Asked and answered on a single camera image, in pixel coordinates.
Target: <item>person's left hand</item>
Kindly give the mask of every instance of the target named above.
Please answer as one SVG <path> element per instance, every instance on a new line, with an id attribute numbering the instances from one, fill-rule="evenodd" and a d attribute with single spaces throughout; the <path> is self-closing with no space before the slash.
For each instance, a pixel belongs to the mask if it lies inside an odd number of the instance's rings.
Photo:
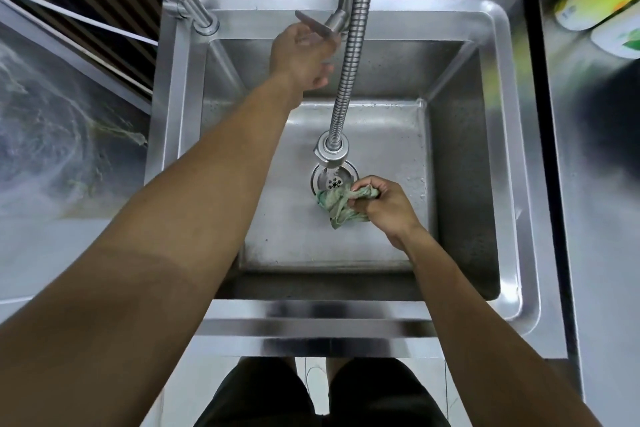
<path id="1" fill-rule="evenodd" d="M 322 39 L 302 23 L 293 24 L 281 33 L 271 47 L 269 72 L 283 76 L 300 95 L 329 83 L 333 65 L 324 60 L 332 56 L 340 39 Z"/>

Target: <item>person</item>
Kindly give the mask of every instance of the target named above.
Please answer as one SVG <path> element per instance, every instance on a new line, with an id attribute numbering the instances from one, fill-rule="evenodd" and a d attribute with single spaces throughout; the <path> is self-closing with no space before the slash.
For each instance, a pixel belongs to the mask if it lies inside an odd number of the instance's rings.
<path id="1" fill-rule="evenodd" d="M 243 243 L 287 116 L 304 91 L 328 83 L 324 61 L 338 44 L 288 27 L 273 43 L 268 79 L 0 326 L 3 426 L 142 422 Z M 422 227 L 400 185 L 369 176 L 353 187 L 367 184 L 380 197 L 351 206 L 411 260 L 473 425 L 598 425 Z M 367 361 L 349 361 L 333 377 L 327 422 L 447 425 L 400 362 Z M 197 425 L 320 420 L 285 361 L 247 358 Z"/>

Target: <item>sink basin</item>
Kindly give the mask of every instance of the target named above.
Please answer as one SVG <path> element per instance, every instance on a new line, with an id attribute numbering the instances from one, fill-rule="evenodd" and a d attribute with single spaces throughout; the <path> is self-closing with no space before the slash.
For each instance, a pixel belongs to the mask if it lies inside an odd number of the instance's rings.
<path id="1" fill-rule="evenodd" d="M 203 2 L 220 19 L 214 38 L 163 13 L 147 178 L 234 107 L 230 75 L 249 89 L 267 77 L 271 42 L 294 10 L 324 20 L 336 4 Z M 316 204 L 313 148 L 341 61 L 339 52 L 329 86 L 289 116 L 244 246 L 198 331 L 220 354 L 442 355 L 406 255 L 371 223 L 333 230 Z M 372 0 L 344 132 L 341 179 L 398 181 L 498 314 L 544 356 L 565 357 L 521 1 Z"/>

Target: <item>black shorts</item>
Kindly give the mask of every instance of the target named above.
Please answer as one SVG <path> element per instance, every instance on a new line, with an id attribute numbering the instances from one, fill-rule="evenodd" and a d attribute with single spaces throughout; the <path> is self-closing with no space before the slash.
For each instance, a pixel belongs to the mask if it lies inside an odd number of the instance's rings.
<path id="1" fill-rule="evenodd" d="M 395 425 L 449 427 L 404 363 L 356 358 L 329 388 L 329 415 L 316 415 L 304 383 L 280 358 L 244 358 L 224 379 L 195 427 Z"/>

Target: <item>drain strainer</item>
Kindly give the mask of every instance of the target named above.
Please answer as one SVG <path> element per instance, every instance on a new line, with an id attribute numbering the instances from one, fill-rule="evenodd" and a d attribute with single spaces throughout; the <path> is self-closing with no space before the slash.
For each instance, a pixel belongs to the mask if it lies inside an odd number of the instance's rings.
<path id="1" fill-rule="evenodd" d="M 335 169 L 327 169 L 322 165 L 316 165 L 311 174 L 311 191 L 315 196 L 322 190 L 329 190 L 342 185 L 350 187 L 358 179 L 356 168 L 348 161 Z"/>

